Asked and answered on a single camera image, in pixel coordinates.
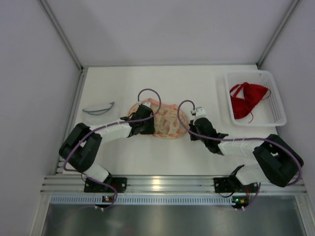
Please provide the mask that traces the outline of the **pink floral mesh laundry bag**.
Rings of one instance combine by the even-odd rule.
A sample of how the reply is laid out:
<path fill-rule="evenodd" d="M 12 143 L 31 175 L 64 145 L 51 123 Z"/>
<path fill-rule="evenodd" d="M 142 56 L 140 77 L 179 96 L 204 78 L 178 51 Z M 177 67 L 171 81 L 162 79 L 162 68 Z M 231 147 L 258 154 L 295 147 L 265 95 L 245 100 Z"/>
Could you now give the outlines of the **pink floral mesh laundry bag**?
<path fill-rule="evenodd" d="M 159 106 L 159 101 L 154 100 L 152 98 L 148 98 L 142 101 L 143 103 L 149 102 L 150 107 L 155 113 Z M 138 104 L 134 104 L 128 112 L 128 116 L 132 113 L 135 113 L 138 109 Z M 180 124 L 177 116 L 178 105 L 171 104 L 167 105 L 162 103 L 161 108 L 158 114 L 154 117 L 154 128 L 155 132 L 152 134 L 157 138 L 164 138 L 164 139 L 176 139 L 179 138 L 187 133 L 184 127 Z M 189 127 L 189 119 L 185 112 L 179 111 L 180 119 L 182 123 L 186 127 Z"/>

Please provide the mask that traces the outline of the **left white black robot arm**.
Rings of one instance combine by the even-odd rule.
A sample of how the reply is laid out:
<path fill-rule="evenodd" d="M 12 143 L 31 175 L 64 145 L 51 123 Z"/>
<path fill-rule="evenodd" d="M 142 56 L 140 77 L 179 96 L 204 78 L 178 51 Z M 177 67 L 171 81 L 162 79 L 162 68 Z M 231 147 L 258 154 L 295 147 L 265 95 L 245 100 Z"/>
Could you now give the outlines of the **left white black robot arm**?
<path fill-rule="evenodd" d="M 109 184 L 110 172 L 95 161 L 100 145 L 138 134 L 154 134 L 154 112 L 150 105 L 149 102 L 141 103 L 130 116 L 97 128 L 77 124 L 60 147 L 60 157 L 77 172 Z"/>

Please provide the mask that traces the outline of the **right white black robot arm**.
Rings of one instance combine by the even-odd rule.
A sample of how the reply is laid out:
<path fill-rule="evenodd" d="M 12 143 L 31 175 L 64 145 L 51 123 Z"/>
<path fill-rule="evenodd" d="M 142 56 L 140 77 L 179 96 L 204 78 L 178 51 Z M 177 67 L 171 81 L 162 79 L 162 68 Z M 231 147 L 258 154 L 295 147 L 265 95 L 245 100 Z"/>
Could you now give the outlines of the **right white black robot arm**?
<path fill-rule="evenodd" d="M 207 118 L 191 120 L 186 130 L 192 141 L 201 141 L 211 153 L 254 161 L 251 165 L 239 165 L 229 175 L 228 182 L 235 190 L 256 182 L 286 187 L 296 184 L 302 176 L 304 161 L 278 135 L 232 138 L 217 132 Z"/>

